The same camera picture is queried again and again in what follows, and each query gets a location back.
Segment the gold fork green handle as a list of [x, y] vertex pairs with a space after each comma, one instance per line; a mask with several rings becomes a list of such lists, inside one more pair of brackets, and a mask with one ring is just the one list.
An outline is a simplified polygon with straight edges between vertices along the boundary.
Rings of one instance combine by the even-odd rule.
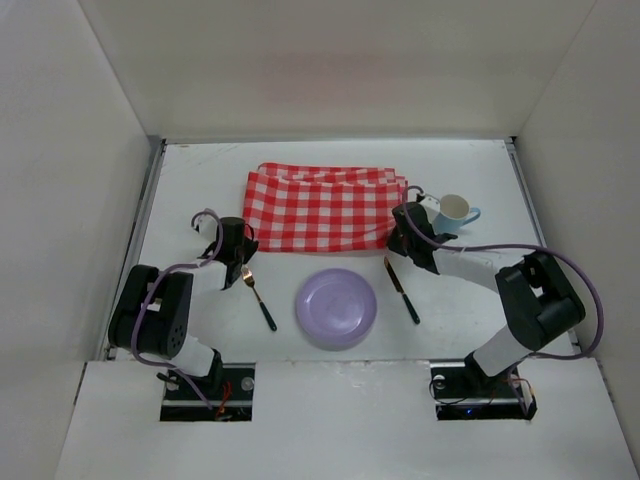
[[249, 269], [249, 267], [247, 265], [243, 265], [241, 267], [241, 276], [242, 276], [242, 280], [244, 282], [244, 284], [253, 292], [258, 305], [260, 307], [260, 310], [270, 328], [270, 330], [272, 332], [276, 332], [278, 330], [277, 324], [275, 322], [275, 320], [273, 319], [271, 313], [269, 312], [266, 304], [264, 303], [264, 301], [262, 300], [262, 298], [260, 297], [257, 289], [256, 289], [256, 284], [255, 284], [255, 278], [253, 273], [251, 272], [251, 270]]

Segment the light blue mug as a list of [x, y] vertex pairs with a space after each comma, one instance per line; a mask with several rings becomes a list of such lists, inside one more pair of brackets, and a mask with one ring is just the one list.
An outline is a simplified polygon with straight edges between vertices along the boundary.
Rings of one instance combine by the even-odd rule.
[[437, 234], [456, 234], [462, 227], [478, 220], [481, 210], [471, 207], [468, 201], [456, 194], [447, 194], [439, 199], [439, 212], [432, 226]]

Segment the red white checkered cloth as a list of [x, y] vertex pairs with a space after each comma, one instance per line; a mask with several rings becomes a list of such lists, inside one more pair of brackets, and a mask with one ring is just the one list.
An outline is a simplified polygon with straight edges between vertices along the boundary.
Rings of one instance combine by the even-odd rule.
[[406, 187], [390, 167], [266, 162], [248, 173], [243, 218], [263, 252], [378, 250]]

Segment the gold knife green handle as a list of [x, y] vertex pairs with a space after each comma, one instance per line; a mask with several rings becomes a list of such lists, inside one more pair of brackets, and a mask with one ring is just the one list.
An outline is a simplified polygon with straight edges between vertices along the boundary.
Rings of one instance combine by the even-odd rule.
[[415, 307], [413, 306], [411, 300], [409, 299], [408, 295], [406, 294], [397, 274], [395, 273], [395, 270], [393, 269], [391, 262], [389, 260], [389, 258], [387, 256], [384, 257], [384, 267], [389, 275], [389, 278], [395, 288], [395, 290], [398, 292], [398, 294], [401, 296], [407, 310], [408, 313], [413, 321], [413, 323], [415, 325], [420, 325], [421, 324], [421, 319], [415, 309]]

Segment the purple plate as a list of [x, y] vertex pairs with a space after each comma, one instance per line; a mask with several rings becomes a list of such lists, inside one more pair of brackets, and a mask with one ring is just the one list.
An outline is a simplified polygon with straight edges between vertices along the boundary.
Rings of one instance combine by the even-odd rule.
[[361, 343], [371, 332], [377, 313], [372, 286], [348, 269], [312, 274], [295, 298], [300, 329], [312, 344], [326, 350], [346, 350]]

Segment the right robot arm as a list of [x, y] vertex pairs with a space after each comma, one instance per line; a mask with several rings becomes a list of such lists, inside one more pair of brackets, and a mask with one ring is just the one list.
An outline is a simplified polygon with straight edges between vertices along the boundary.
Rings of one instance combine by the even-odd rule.
[[526, 357], [542, 350], [586, 316], [583, 302], [556, 261], [541, 248], [521, 257], [490, 249], [449, 246], [417, 202], [393, 208], [389, 250], [432, 274], [455, 277], [496, 293], [506, 325], [464, 358], [462, 384], [475, 394]]

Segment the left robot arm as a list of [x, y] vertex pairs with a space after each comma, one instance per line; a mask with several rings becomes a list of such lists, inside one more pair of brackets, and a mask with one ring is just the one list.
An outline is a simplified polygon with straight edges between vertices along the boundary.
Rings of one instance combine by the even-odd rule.
[[151, 366], [211, 377], [220, 355], [188, 332], [192, 300], [230, 289], [257, 252], [253, 229], [239, 217], [203, 210], [191, 220], [196, 232], [215, 238], [195, 260], [164, 270], [138, 264], [126, 279], [112, 314], [108, 341]]

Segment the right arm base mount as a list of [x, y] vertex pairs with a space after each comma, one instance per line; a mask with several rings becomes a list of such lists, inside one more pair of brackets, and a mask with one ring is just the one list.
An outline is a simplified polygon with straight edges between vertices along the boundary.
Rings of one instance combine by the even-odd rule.
[[430, 364], [429, 393], [439, 421], [531, 421], [538, 411], [531, 383], [516, 366], [475, 382], [463, 361]]

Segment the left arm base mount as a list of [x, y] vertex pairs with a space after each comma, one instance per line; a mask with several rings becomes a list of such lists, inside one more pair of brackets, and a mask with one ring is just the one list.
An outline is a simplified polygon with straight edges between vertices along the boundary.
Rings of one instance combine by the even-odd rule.
[[224, 364], [213, 382], [193, 379], [211, 405], [208, 408], [175, 372], [160, 372], [164, 383], [161, 422], [249, 422], [252, 420], [256, 365]]

